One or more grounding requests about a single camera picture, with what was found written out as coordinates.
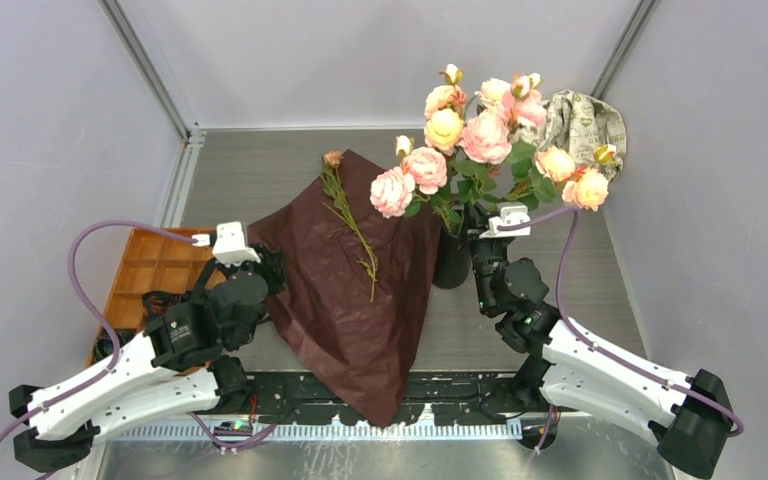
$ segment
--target patterned fabric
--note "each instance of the patterned fabric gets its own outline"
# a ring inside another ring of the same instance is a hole
[[[608,180],[622,171],[625,124],[615,108],[589,95],[564,90],[552,96],[547,109],[546,123],[537,131],[520,130],[524,141],[536,144],[541,152],[551,146],[566,150],[577,164],[598,168]],[[609,164],[599,165],[593,151],[606,143],[615,145],[617,153]]]

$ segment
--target dark red wrapping paper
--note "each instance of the dark red wrapping paper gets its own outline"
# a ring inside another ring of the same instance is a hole
[[[284,255],[287,289],[267,300],[275,328],[301,362],[370,423],[389,425],[401,405],[428,308],[440,235],[424,207],[385,219],[369,201],[383,170],[347,150],[339,169],[352,215],[378,256],[375,299],[354,232],[328,210],[317,178],[289,205],[256,223],[254,242]]]

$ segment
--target rose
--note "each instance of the rose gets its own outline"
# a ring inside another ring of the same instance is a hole
[[[557,147],[551,147],[547,152],[537,152],[536,160],[537,171],[553,182],[563,182],[575,172],[575,160]]]
[[[514,83],[511,85],[511,93],[513,93],[514,97],[517,99],[523,99],[528,96],[532,90],[537,88],[541,81],[542,79],[540,78],[539,73],[522,75],[514,79]]]
[[[532,90],[522,100],[517,100],[514,94],[506,92],[502,96],[500,115],[506,121],[516,119],[517,124],[523,127],[539,127],[546,121],[546,109],[541,102],[543,96],[537,90]]]
[[[340,164],[343,163],[343,152],[339,150],[328,152],[322,156],[322,161],[331,168],[340,168]]]
[[[457,65],[452,65],[450,63],[446,65],[446,70],[443,71],[443,76],[446,77],[446,83],[449,85],[457,85],[460,83],[461,78],[463,78],[463,72]]]
[[[578,181],[570,181],[564,186],[561,198],[567,203],[574,203],[580,208],[589,208],[594,212],[608,197],[608,179],[596,169],[587,169]]]
[[[413,176],[395,167],[378,175],[370,186],[369,201],[384,218],[401,217],[413,200]]]
[[[463,119],[457,112],[448,108],[438,110],[425,124],[425,144],[451,155],[462,131]]]
[[[440,85],[431,90],[425,98],[425,119],[431,120],[431,115],[447,106],[462,109],[466,105],[466,93],[457,85]]]
[[[511,153],[508,133],[504,120],[484,111],[467,123],[460,145],[472,160],[498,165]]]
[[[484,108],[493,109],[502,102],[502,96],[505,95],[505,92],[510,90],[510,83],[498,78],[491,78],[490,80],[485,80],[481,84],[481,90],[475,92],[475,94],[478,96],[481,104],[484,105]]]
[[[412,151],[402,160],[402,171],[410,174],[419,191],[426,195],[434,195],[446,184],[446,157],[437,150],[420,147]]]
[[[413,150],[413,139],[406,135],[396,137],[396,156],[405,158]]]

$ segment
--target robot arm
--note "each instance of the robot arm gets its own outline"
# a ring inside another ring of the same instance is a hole
[[[528,221],[519,204],[503,204],[498,216],[480,205],[470,207],[466,219],[479,309],[490,318],[504,315],[496,331],[512,349],[528,354],[516,375],[517,395],[531,408],[555,405],[614,423],[656,446],[678,469],[711,478],[732,421],[681,393],[681,387],[730,410],[723,382],[705,370],[690,377],[656,365],[563,319],[544,302],[549,287],[534,263],[528,258],[508,261],[507,246],[529,232],[499,227]]]
[[[239,222],[219,225],[215,234],[196,240],[197,246],[213,245],[215,258],[190,300],[149,320],[112,369],[103,360],[57,385],[21,385],[10,392],[11,413],[19,418],[107,370],[97,382],[31,417],[29,429],[13,440],[17,460],[39,472],[59,470],[88,455],[93,444],[139,425],[187,412],[239,410],[248,402],[242,364],[222,351],[254,339],[267,315],[264,299],[284,289],[281,257],[249,247]],[[206,290],[215,269],[226,281]],[[210,366],[178,376],[205,364]]]

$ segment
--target orange tray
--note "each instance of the orange tray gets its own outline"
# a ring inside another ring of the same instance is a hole
[[[189,237],[215,229],[166,230]],[[212,257],[208,247],[194,247],[146,230],[132,230],[104,308],[105,318],[116,329],[144,329],[143,294],[152,290],[184,293],[192,289]],[[224,277],[217,271],[210,277],[207,286],[213,287],[222,280]],[[89,364],[92,364],[92,352]]]

